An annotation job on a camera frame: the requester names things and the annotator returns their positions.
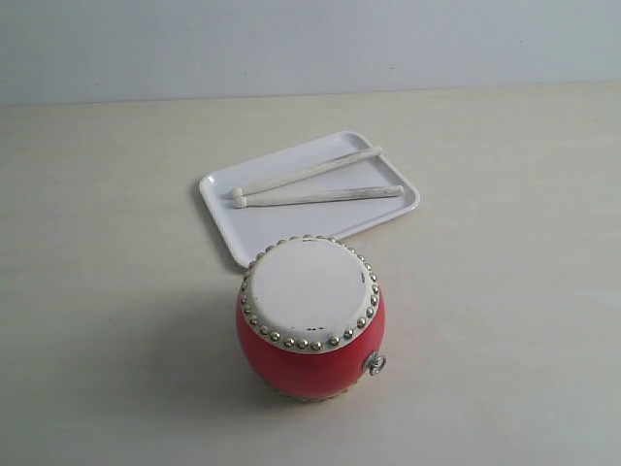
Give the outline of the red small drum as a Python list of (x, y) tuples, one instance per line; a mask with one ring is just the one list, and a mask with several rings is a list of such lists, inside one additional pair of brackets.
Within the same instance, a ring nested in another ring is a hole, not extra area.
[(245, 271), (236, 328), (251, 369), (275, 391), (332, 398), (379, 374), (386, 321), (379, 280), (345, 243), (305, 235), (259, 252)]

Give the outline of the white wooden drumstick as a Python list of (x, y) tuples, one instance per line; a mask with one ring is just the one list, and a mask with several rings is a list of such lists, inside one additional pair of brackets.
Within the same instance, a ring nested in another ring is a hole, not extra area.
[(342, 201), (391, 198), (402, 195), (401, 185), (371, 186), (354, 189), (326, 190), (306, 194), (252, 194), (233, 198), (233, 205), (238, 209), (272, 207), (298, 204), (329, 203)]
[(243, 196), (256, 194), (289, 185), (298, 181), (303, 181), (315, 176), (340, 169), (342, 167), (358, 163), (368, 158), (376, 157), (382, 154), (381, 147), (371, 147), (364, 150), (358, 150), (334, 159), (330, 159), (312, 166), (307, 166), (293, 172), (271, 177), (267, 180), (247, 184), (241, 187), (233, 188), (229, 195), (231, 199), (238, 199)]

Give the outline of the white plastic tray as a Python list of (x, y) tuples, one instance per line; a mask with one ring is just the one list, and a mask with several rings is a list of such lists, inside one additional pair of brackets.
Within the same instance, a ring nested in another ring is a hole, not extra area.
[(198, 189), (233, 260), (246, 267), (258, 252), (279, 240), (305, 234), (343, 240), (414, 210), (416, 187), (386, 158), (387, 150), (367, 160), (282, 186), (274, 196), (300, 196), (328, 190), (400, 185), (403, 193), (383, 199), (336, 201), (273, 207), (234, 205), (230, 191), (369, 148), (353, 131), (341, 131), (272, 152), (204, 176)]

